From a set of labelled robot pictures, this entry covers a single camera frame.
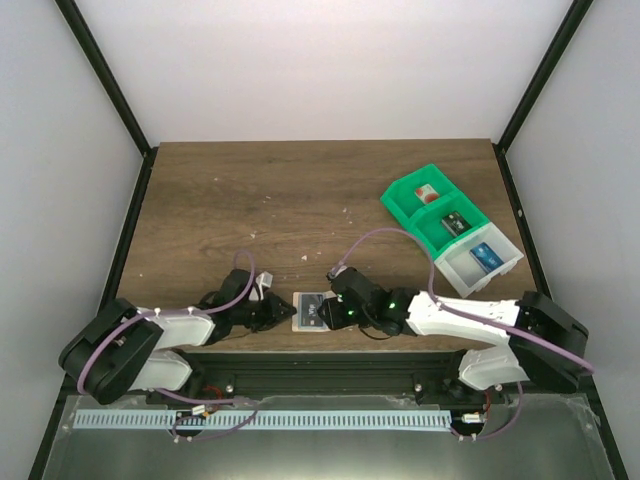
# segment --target green container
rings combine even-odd
[[[425,184],[440,195],[427,205],[416,195],[416,190]],[[485,214],[433,164],[393,182],[380,200],[405,230],[424,242],[434,260],[489,223]],[[471,229],[457,237],[451,235],[441,222],[452,212],[460,213]]]

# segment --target brown wood surface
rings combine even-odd
[[[164,143],[118,295],[145,307],[191,305],[220,285],[239,248],[253,252],[258,268],[273,274],[272,290],[288,301],[294,291],[328,290],[327,271],[353,242],[374,228],[397,226],[380,195],[392,181],[429,163],[523,251],[488,140]],[[425,288],[427,260],[401,235],[366,240],[349,264],[385,287]],[[523,259],[470,298],[519,298],[533,288]],[[458,296],[439,272],[436,292]],[[357,329],[295,333],[290,321],[268,332],[245,332],[236,327],[230,338],[208,349],[415,351],[473,346],[449,337],[380,342]]]

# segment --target white backdrop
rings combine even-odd
[[[0,2],[0,478],[25,479],[141,158],[53,1]]]
[[[629,478],[640,478],[640,3],[594,2],[509,151],[554,298],[587,357]]]
[[[497,141],[570,0],[78,0],[152,144]]]

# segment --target purple cable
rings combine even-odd
[[[253,286],[253,279],[255,278],[255,273],[256,273],[256,265],[255,265],[255,261],[253,259],[253,255],[251,255],[251,252],[249,252],[248,250],[238,250],[236,252],[236,254],[233,256],[233,267],[234,268],[236,267],[236,262],[238,260],[238,256],[240,256],[240,255],[247,256],[249,258],[249,262],[251,263],[251,273],[249,274],[249,281],[247,282],[246,287],[244,287],[244,290],[242,290],[240,295],[238,295],[236,298],[231,300],[229,303],[226,303],[226,304],[224,304],[224,305],[222,305],[220,307],[210,308],[208,310],[200,310],[198,313],[210,314],[210,313],[217,313],[217,312],[222,312],[223,310],[227,310],[228,308],[233,307],[235,304],[237,304],[239,301],[241,301],[245,297],[245,295],[249,292],[249,290]],[[185,312],[189,312],[189,309],[165,310],[164,312],[168,313],[168,314],[183,314]],[[120,336],[120,334],[122,334],[122,332],[124,332],[127,328],[129,328],[134,323],[139,322],[140,320],[142,320],[144,318],[153,317],[155,315],[156,314],[153,311],[145,312],[145,313],[139,313],[135,317],[130,318],[129,320],[127,320],[124,323],[121,323],[118,327],[116,327],[115,330],[113,330],[113,332],[111,332],[109,335],[107,335],[107,337],[102,341],[102,343],[100,345],[98,345],[98,347],[93,351],[93,353],[91,354],[91,356],[87,360],[87,363],[84,365],[84,368],[80,372],[80,375],[78,376],[77,389],[78,389],[79,393],[81,393],[82,395],[86,395],[87,394],[87,391],[84,389],[84,383],[87,380],[87,376],[89,375],[89,371],[91,370],[91,367],[93,367],[93,364],[96,362],[98,357],[109,346],[109,344],[111,344],[111,342],[113,342],[116,338],[118,338],[118,336]]]
[[[206,437],[201,437],[200,435],[196,436],[196,437],[191,437],[191,440],[194,442],[202,442],[205,440],[213,440],[214,438],[220,438],[220,437],[226,437],[227,435],[231,435],[232,433],[236,433],[238,430],[240,430],[242,427],[244,427],[245,425],[250,424],[251,422],[253,422],[256,418],[256,415],[258,415],[258,409],[256,408],[251,415],[249,415],[247,418],[245,418],[243,421],[241,421],[240,423],[238,423],[237,425],[234,425],[233,427],[224,430],[222,432],[218,432],[218,433],[214,433],[213,435],[207,435]],[[173,438],[180,438],[177,432],[177,428],[178,426],[182,423],[185,422],[187,420],[193,419],[193,418],[199,418],[195,415],[189,415],[188,417],[182,417],[176,420],[176,423],[173,424],[173,427],[171,428],[171,433],[173,434]]]
[[[516,413],[513,414],[513,417],[511,417],[511,419],[503,427],[487,435],[476,437],[474,441],[489,440],[491,438],[497,437],[498,435],[502,435],[516,424],[518,418],[520,417],[520,413],[522,412],[522,400],[524,399],[522,384],[520,382],[516,382],[516,385],[518,385],[518,406],[516,407]],[[453,427],[451,427],[451,433],[453,433],[458,438],[464,438],[464,436],[458,433]]]
[[[440,306],[441,310],[452,313],[462,318],[466,318],[467,320],[473,320],[474,322],[480,322],[480,323],[483,323],[484,325],[489,325],[490,327],[499,328],[500,330],[504,330],[505,332],[511,335],[524,338],[525,340],[528,340],[531,343],[540,345],[541,347],[546,348],[547,350],[553,353],[556,353],[568,360],[571,360],[572,362],[584,368],[586,370],[586,373],[590,375],[594,373],[594,368],[593,368],[593,365],[591,365],[591,363],[589,363],[583,358],[580,358],[578,355],[575,355],[565,350],[564,348],[558,347],[557,345],[554,345],[553,343],[548,342],[547,340],[537,337],[536,335],[529,333],[527,331],[520,330],[519,328],[515,328],[509,325],[504,325],[502,323],[495,322],[490,318],[482,317],[480,315],[474,315],[473,313],[467,313],[462,310],[449,307],[445,303],[438,300],[437,295],[433,291],[433,282],[435,279],[435,263],[433,262],[433,257],[431,256],[431,253],[429,252],[427,247],[423,245],[423,243],[420,241],[418,237],[416,237],[415,235],[412,235],[411,233],[405,230],[401,230],[399,228],[383,227],[383,228],[376,228],[375,230],[372,230],[369,233],[365,233],[362,237],[360,237],[360,239],[356,241],[356,243],[354,243],[351,246],[351,248],[347,251],[344,257],[342,257],[342,260],[340,260],[338,264],[335,267],[333,267],[331,271],[335,274],[341,266],[345,265],[345,262],[347,261],[347,258],[349,257],[349,255],[351,255],[351,253],[355,250],[355,248],[358,245],[360,245],[366,238],[382,232],[395,232],[395,233],[401,233],[403,235],[406,235],[407,237],[413,239],[413,241],[416,242],[418,246],[422,249],[422,251],[427,255],[427,258],[429,259],[429,265],[430,265],[429,280],[427,282],[427,294],[429,295],[433,303]]]

